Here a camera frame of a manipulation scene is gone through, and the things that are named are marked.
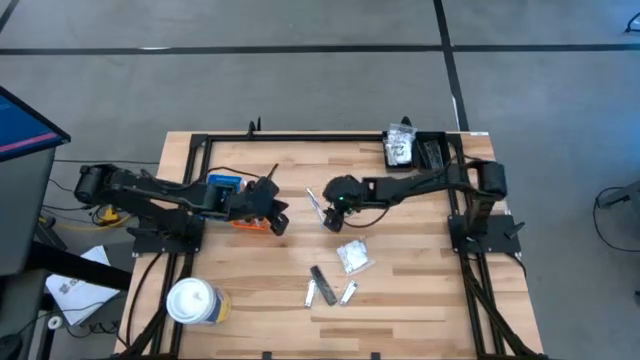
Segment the wooden table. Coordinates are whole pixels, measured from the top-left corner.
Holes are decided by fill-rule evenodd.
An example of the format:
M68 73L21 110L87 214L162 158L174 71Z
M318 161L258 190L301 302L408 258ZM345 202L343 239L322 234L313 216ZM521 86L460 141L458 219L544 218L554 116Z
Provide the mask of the wooden table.
M167 135L158 177L182 182L191 135ZM461 137L465 154L494 158L486 133L462 133ZM311 187L321 198L324 186L335 176L387 176L380 143L220 142L213 146L210 167L267 174L275 163L280 164L273 176L280 187L278 199L290 205L285 212L289 227L285 235L276 237L271 232L208 223L193 276L226 290L232 311L219 325L185 326L180 358L257 359L263 351L273 352L276 359L367 359L371 352L380 352L384 359L475 358L460 263L451 250L446 225L450 213L446 192L407 199L373 227L345 227L334 234L321 229L304 187ZM194 178L199 174L199 159L196 164ZM504 209L504 203L496 206L497 212ZM368 210L350 220L367 223L379 214ZM329 307L317 294L313 307L305 309L309 268L319 265L339 296L348 278L336 248L359 238L366 240L375 265L352 276L359 287L348 306ZM133 290L152 258L147 254L136 261L122 336ZM166 258L163 255L155 264L140 292L134 336L157 309ZM499 310L525 344L542 352L522 269L506 255L487 258ZM481 317L491 352L491 332L482 310ZM161 352L169 350L172 327L173 321L168 320Z

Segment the black stand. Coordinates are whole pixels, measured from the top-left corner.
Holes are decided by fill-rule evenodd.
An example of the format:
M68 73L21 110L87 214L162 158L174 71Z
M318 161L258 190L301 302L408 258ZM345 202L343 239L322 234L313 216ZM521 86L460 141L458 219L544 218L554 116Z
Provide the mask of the black stand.
M46 217L45 222L38 221L36 223L36 236L46 245L56 247L62 251L67 250L67 244L53 230L55 224L56 219L52 217Z
M25 269L45 269L54 274L127 291L131 273L65 251L33 242Z

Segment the white paper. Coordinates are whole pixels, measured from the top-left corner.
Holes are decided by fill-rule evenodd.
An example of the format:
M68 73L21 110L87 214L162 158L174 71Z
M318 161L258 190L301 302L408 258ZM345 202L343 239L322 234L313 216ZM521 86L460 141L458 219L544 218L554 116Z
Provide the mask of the white paper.
M109 265L109 259L104 247L96 246L82 254L82 257ZM114 297L120 290L103 286L88 284L85 281L71 279L60 275L51 275L47 278L47 289L61 310L81 309L91 304L96 304L82 311L64 311L63 314L71 325L77 325L98 310L104 302Z

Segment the gray floor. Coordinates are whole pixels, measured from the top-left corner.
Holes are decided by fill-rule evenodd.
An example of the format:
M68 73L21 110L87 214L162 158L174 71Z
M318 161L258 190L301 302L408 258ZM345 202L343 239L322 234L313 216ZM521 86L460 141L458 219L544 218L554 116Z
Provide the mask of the gray floor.
M455 45L640 43L621 33L640 11L632 0L443 2ZM418 0L21 0L0 33L0 48L439 42L433 4ZM605 247L590 212L601 188L640 179L640 52L455 60L470 128L491 132L512 211L527 222L524 257L546 352L636 358L640 254ZM245 129L258 116L270 130L383 129L404 115L423 130L457 128L437 52L0 56L0 81L71 133L59 158L154 161L166 131ZM52 177L72 187L77 169L58 164ZM75 204L55 187L46 201ZM626 205L598 215L610 241L640 248ZM121 243L113 255L128 255L122 232L60 232L74 251ZM52 358L107 356L114 342L58 332Z

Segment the clear plastic bag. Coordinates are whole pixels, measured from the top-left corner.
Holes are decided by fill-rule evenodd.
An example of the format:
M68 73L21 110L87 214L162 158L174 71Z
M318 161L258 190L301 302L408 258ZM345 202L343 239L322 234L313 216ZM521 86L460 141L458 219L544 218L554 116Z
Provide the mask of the clear plastic bag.
M411 162L411 148L418 129L402 124L389 125L384 146L387 150L389 165L408 164Z
M367 245L362 238L340 246L337 252L347 275L358 273L375 263L369 258Z

